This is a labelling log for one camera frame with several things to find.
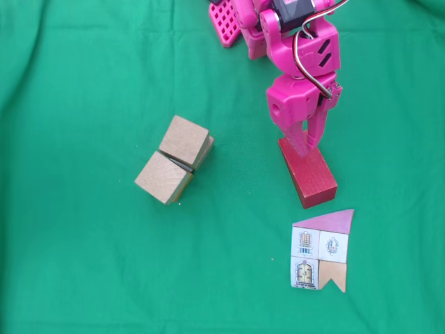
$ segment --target red wooden block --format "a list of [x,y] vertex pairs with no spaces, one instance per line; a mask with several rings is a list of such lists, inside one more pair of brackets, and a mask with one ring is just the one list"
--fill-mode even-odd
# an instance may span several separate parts
[[302,158],[287,139],[278,144],[305,209],[335,198],[337,183],[318,148]]

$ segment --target cable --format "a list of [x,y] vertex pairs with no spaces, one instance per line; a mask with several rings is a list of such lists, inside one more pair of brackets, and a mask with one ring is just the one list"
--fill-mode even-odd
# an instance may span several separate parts
[[302,65],[300,62],[300,57],[298,56],[298,36],[300,36],[301,30],[295,34],[295,37],[293,39],[292,43],[292,52],[293,52],[293,59],[295,61],[295,64],[297,65],[298,69],[300,70],[301,74],[303,74],[306,79],[308,79],[310,82],[312,82],[319,90],[321,90],[324,97],[327,99],[332,98],[332,93],[326,89],[325,86],[323,86],[317,79],[315,79]]
[[300,57],[298,56],[298,37],[300,36],[300,33],[303,32],[306,34],[306,36],[310,39],[314,39],[313,35],[308,32],[306,30],[307,25],[315,20],[318,19],[320,17],[323,17],[327,14],[330,14],[332,12],[334,12],[336,9],[342,7],[342,5],[344,5],[345,3],[347,3],[349,0],[341,0],[339,3],[336,3],[333,6],[330,6],[324,10],[321,10],[317,13],[314,13],[313,15],[309,16],[302,24],[302,30],[298,31],[294,37],[293,37],[293,42],[292,42],[292,52],[293,52],[293,60],[295,61],[295,64],[297,65],[299,71],[306,77],[306,79],[308,79],[310,82],[312,82],[323,94],[323,96],[327,99],[332,99],[332,93],[321,84],[321,82],[319,82],[317,79],[315,79],[306,69],[305,67],[302,65],[301,61],[300,61]]
[[330,14],[330,13],[334,12],[336,9],[339,9],[340,7],[342,7],[342,5],[346,4],[348,1],[349,0],[341,0],[339,3],[336,3],[335,5],[332,5],[332,6],[328,7],[328,8],[326,8],[326,9],[320,10],[319,12],[314,13],[311,16],[309,16],[302,24],[302,29],[303,29],[303,32],[306,34],[306,36],[308,38],[310,38],[311,40],[314,39],[313,35],[306,30],[307,25],[311,21],[313,21],[315,19],[318,19],[319,17],[325,16],[327,14]]

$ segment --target green fabric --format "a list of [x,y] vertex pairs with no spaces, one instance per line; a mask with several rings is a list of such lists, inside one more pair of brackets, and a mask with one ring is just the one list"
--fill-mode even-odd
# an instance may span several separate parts
[[[0,1],[2,333],[444,333],[445,5],[329,20],[344,87],[303,210],[265,90],[207,0]],[[216,143],[181,200],[134,180],[173,115]],[[356,210],[348,291],[291,288],[291,224]]]

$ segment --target house picture puzzle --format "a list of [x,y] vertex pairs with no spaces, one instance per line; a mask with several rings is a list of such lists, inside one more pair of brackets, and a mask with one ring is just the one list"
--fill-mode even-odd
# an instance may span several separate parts
[[343,210],[292,225],[291,284],[320,290],[333,280],[346,292],[348,242],[354,210]]

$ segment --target wooden block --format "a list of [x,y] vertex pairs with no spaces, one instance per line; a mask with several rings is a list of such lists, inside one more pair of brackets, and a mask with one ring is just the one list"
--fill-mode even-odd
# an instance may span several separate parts
[[336,263],[320,260],[318,266],[318,288],[323,287],[333,280],[337,287],[344,293],[346,292],[346,274],[348,272],[348,265],[346,263]]
[[292,228],[291,256],[318,259],[320,231],[310,228]]
[[332,212],[293,224],[295,228],[313,228],[315,230],[349,234],[353,223],[354,209]]
[[202,162],[206,159],[207,155],[210,152],[210,149],[213,146],[214,141],[215,141],[215,139],[213,139],[212,136],[209,136],[209,140],[207,141],[206,145],[204,146],[204,150],[203,150],[204,152],[202,153],[202,155],[200,157],[198,157],[195,170],[197,170],[201,166]]
[[349,235],[333,232],[320,232],[318,258],[324,261],[346,263],[348,259]]
[[182,117],[175,116],[165,133],[159,150],[195,170],[208,142],[209,130]]
[[278,141],[302,206],[307,209],[335,198],[337,183],[318,148],[300,157],[287,139]]
[[156,151],[136,178],[135,183],[163,204],[168,205],[178,198],[178,194],[181,194],[192,176],[191,173]]
[[302,289],[318,290],[318,260],[291,256],[291,284]]

